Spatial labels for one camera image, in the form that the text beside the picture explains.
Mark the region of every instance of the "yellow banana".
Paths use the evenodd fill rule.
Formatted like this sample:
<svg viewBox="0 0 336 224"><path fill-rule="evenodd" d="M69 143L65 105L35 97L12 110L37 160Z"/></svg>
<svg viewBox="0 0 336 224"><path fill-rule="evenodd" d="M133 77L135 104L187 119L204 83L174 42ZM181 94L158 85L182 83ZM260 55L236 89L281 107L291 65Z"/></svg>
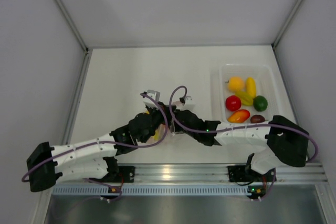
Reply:
<svg viewBox="0 0 336 224"><path fill-rule="evenodd" d="M257 85L251 77L246 79L246 93L248 93L252 98L257 96Z"/></svg>
<svg viewBox="0 0 336 224"><path fill-rule="evenodd" d="M237 91L236 96L240 98L242 105L252 106L253 98L245 91Z"/></svg>

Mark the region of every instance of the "plastic orange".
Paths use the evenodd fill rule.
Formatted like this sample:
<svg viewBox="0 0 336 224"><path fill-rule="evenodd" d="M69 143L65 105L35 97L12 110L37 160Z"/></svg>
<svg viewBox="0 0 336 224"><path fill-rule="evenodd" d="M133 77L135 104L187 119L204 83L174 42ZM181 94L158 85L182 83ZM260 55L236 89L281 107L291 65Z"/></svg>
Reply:
<svg viewBox="0 0 336 224"><path fill-rule="evenodd" d="M244 88L245 84L242 78L238 76L231 77L227 84L227 89L231 92L237 92Z"/></svg>

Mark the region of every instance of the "metal bar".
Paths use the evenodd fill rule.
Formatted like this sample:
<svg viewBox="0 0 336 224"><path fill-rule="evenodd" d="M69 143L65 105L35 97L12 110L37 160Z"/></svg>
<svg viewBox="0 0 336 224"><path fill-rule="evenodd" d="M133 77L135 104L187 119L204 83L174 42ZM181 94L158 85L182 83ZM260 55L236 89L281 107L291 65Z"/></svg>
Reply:
<svg viewBox="0 0 336 224"><path fill-rule="evenodd" d="M40 192L40 197L36 204L35 212L30 221L30 224L44 223L46 215L47 215L48 207L49 207L52 190L53 189L49 189L49 190Z"/></svg>
<svg viewBox="0 0 336 224"><path fill-rule="evenodd" d="M54 0L54 1L55 1L56 5L58 6L58 8L60 9L63 17L65 18L65 20L66 20L67 24L69 25L71 31L73 32L74 36L78 40L78 43L82 47L83 51L87 52L88 48L87 48L81 34L79 33L73 19L71 18L69 12L67 11L64 3L62 2L62 0Z"/></svg>
<svg viewBox="0 0 336 224"><path fill-rule="evenodd" d="M276 48L279 44L279 42L281 41L284 33L286 32L287 28L289 27L289 25L291 24L291 22L293 21L294 17L296 16L298 10L300 9L302 3L304 2L304 0L297 0L294 4L294 7L292 8L291 12L289 13L288 17L286 18L284 24L282 25L280 32L278 33L275 41L272 43L273 48Z"/></svg>
<svg viewBox="0 0 336 224"><path fill-rule="evenodd" d="M104 46L90 45L92 49L116 49L116 48L160 48L160 47L221 47L221 46L269 46L269 43L189 43L189 44L108 44Z"/></svg>
<svg viewBox="0 0 336 224"><path fill-rule="evenodd" d="M329 185L316 185L316 192L327 224L336 223L336 202Z"/></svg>
<svg viewBox="0 0 336 224"><path fill-rule="evenodd" d="M87 53L85 53L83 65L76 85L75 95L72 100L68 121L63 134L62 145L68 144L71 139L72 131L74 129L73 126L75 124L76 115L78 112L78 106L80 103L80 98L83 92L85 79L90 65L91 56L92 56L92 50L89 50Z"/></svg>
<svg viewBox="0 0 336 224"><path fill-rule="evenodd" d="M227 167L230 165L236 164L132 164L135 166L134 183L142 185L187 185L194 183L234 185L228 177ZM309 163L302 168L277 168L277 184L316 185L327 183L327 177L320 163Z"/></svg>
<svg viewBox="0 0 336 224"><path fill-rule="evenodd" d="M110 196L106 186L97 185L56 185L53 195L72 196ZM248 186L227 185L123 185L123 196L246 196L251 195Z"/></svg>

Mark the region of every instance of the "cable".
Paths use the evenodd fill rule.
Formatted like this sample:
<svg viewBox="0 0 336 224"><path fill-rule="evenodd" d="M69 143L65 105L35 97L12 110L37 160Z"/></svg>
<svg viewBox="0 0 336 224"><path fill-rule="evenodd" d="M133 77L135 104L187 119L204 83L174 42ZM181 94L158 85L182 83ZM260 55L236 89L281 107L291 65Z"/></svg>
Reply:
<svg viewBox="0 0 336 224"><path fill-rule="evenodd" d="M266 190L267 187L267 181L266 181L266 177L263 175L263 181L262 181L262 186L264 187L264 189Z"/></svg>
<svg viewBox="0 0 336 224"><path fill-rule="evenodd" d="M168 133L168 119L167 119L167 116L165 115L165 113L164 113L163 109L161 108L161 106L153 98L151 98L150 96L148 96L145 93L141 93L140 95L142 97L146 97L149 100L151 100L155 104L155 106L157 106L158 110L160 110L160 112L161 112L161 114L163 116L163 120L164 120L164 123L165 123L165 130L164 130L164 133L163 133L161 139L159 141L157 141L156 143L154 143L154 144L140 145L140 146L139 145L131 145L131 144L118 143L118 142L115 142L115 141L100 141L99 142L100 144L115 144L115 145L121 145L121 146L125 146L125 147L130 147L130 148L149 148L149 147L153 147L153 146L156 146L156 145L160 144L165 139L165 137L167 136L167 133ZM96 145L96 144L97 143L94 142L94 143L78 146L78 147L76 147L76 150L80 150L80 149L83 149L83 148L86 148L86 147L89 147L89 146L93 146L93 145ZM24 183L29 182L29 179L26 179L26 177L28 177L35 170L39 169L44 164L46 164L46 163L48 163L50 161L53 161L53 159L61 157L61 156L64 156L64 155L69 154L71 152L74 152L74 150L68 150L68 151L62 152L60 154L57 154L57 155L55 155L53 157L47 158L46 160L42 161L41 163L35 165L28 172L26 172L25 175L22 177L21 181L24 182Z"/></svg>
<svg viewBox="0 0 336 224"><path fill-rule="evenodd" d="M269 188L267 189L265 195L261 197L260 201L261 201L261 200L264 200L264 199L270 194L270 192L272 191L272 189L273 189L273 185L274 185L274 182L275 182L275 179L276 179L276 173L277 173L277 172L276 172L276 170L274 169L274 174L273 174L272 183L271 183L271 185L269 186Z"/></svg>
<svg viewBox="0 0 336 224"><path fill-rule="evenodd" d="M221 132L227 132L227 131L232 131L232 130L241 130L241 129L245 129L245 128L257 128L257 127L274 127L274 128L279 128L279 129L283 129L283 130L288 130L288 131L292 131L294 133L297 133L297 134L300 134L302 136L304 136L305 138L307 138L313 145L314 145L314 148L315 148L315 153L314 155L307 160L307 162L311 162L313 161L318 152L319 152L319 147L317 145L317 143L315 142L315 140L309 136L308 134L300 131L300 130L297 130L297 129L294 129L294 128L291 128L291 127L288 127L288 126L282 126L282 125L278 125L278 124L271 124L271 123L264 123L264 124L252 124L252 125L245 125L245 126L236 126L236 127L233 127L233 128L228 128L228 129L222 129L222 130L216 130L216 131L200 131L200 130L195 130L195 129L192 129L192 128L189 128L189 127L186 127L184 126L182 123L180 123L174 113L173 113L173 109L172 109L172 101L173 101L173 98L174 98L174 95L175 93L179 90L179 89L184 89L185 90L185 94L184 94L184 97L186 96L187 94L187 87L186 86L179 86L177 87L173 93L171 94L170 96L170 99L169 99L169 112L172 116L172 119L184 130L186 131L190 131L190 132L195 132L195 133L204 133L204 134L214 134L214 133L221 133Z"/></svg>
<svg viewBox="0 0 336 224"><path fill-rule="evenodd" d="M121 185L120 185L120 190L122 189L122 186L124 185L124 176L122 173L119 173L119 176L121 177Z"/></svg>
<svg viewBox="0 0 336 224"><path fill-rule="evenodd" d="M238 182L235 182L238 186L248 186L250 184L252 184L253 182L255 182L254 180L253 181L250 181L248 183L245 183L245 184L239 184Z"/></svg>
<svg viewBox="0 0 336 224"><path fill-rule="evenodd" d="M116 201L118 199L121 198L121 195L122 195L122 191L121 191L121 188L117 187L117 186L111 186L111 185L108 185L108 184L105 184L105 183L101 183L101 182L98 182L98 181L95 181L95 180L92 180L92 179L88 179L88 178L84 178L85 181L87 182L90 182L90 183L94 183L94 184L97 184L97 185L102 185L102 186L107 186L109 187L112 192L113 190L116 190L116 193L119 193L118 196L116 196L116 198L113 198L113 199L106 199L106 201L108 203L112 202L112 201ZM51 206L50 206L50 212L53 216L54 219L56 220L59 220L59 219L62 219L64 218L66 215L68 215L70 212L72 212L76 207L78 207L79 205L83 204L84 202L88 201L88 200L92 200L92 199L100 199L100 200L103 200L103 196L92 196L92 197L87 197L79 202L77 202L76 204L74 204L72 207L70 207L70 209L68 211L66 211L64 214L60 215L60 216L57 216L56 213L55 213L55 206L54 206L54 202L52 201L51 202Z"/></svg>

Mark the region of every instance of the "red tomato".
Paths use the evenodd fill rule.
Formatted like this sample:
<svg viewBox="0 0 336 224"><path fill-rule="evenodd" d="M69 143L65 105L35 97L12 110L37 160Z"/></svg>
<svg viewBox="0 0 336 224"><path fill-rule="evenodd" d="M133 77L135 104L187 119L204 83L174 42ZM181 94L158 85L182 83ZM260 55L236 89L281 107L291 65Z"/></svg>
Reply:
<svg viewBox="0 0 336 224"><path fill-rule="evenodd" d="M242 102L239 97L235 95L231 95L230 97L226 98L225 107L230 111L239 110L242 106Z"/></svg>

